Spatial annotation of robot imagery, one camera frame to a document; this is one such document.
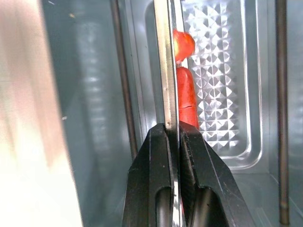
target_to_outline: red food item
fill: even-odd
[[[179,119],[199,129],[194,79],[189,69],[177,68]]]
[[[195,41],[189,33],[173,31],[176,63],[181,63],[195,51]]]

